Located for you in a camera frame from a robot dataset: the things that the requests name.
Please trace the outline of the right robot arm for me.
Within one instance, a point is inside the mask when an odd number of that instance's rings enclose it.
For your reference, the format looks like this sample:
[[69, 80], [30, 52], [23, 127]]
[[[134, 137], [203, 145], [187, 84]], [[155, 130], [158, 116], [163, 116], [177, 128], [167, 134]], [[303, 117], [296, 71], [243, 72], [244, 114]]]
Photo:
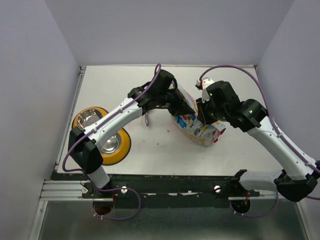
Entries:
[[273, 172], [239, 171], [230, 191], [241, 196], [251, 190], [276, 191], [292, 202], [309, 198], [320, 178], [320, 163], [299, 149], [272, 121], [257, 100], [241, 101], [227, 81], [206, 77], [195, 85], [202, 91], [194, 99], [173, 80], [169, 92], [177, 99], [169, 105], [177, 127], [196, 143], [209, 147], [226, 130], [224, 122], [253, 137], [282, 166]]

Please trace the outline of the pet food bag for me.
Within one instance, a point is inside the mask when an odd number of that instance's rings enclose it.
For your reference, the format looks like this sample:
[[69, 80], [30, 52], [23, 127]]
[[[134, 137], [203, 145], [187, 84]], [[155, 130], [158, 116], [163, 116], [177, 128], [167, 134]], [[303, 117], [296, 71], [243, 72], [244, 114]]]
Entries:
[[210, 147], [213, 143], [216, 143], [219, 140], [219, 136], [225, 132], [225, 125], [220, 121], [212, 124], [202, 123], [197, 119], [199, 111], [196, 100], [179, 83], [177, 84], [177, 92], [195, 113], [171, 116], [175, 125], [189, 139], [200, 145]]

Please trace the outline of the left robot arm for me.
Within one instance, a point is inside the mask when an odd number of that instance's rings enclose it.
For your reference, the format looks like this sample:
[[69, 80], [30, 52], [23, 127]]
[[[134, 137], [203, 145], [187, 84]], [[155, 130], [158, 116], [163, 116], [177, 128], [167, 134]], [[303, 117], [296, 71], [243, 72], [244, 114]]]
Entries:
[[178, 92], [175, 77], [160, 66], [156, 67], [151, 81], [133, 88], [106, 116], [84, 129], [77, 126], [71, 129], [66, 156], [79, 165], [99, 197], [107, 197], [111, 191], [110, 177], [103, 169], [101, 148], [127, 124], [154, 109], [168, 110], [174, 117], [195, 113]]

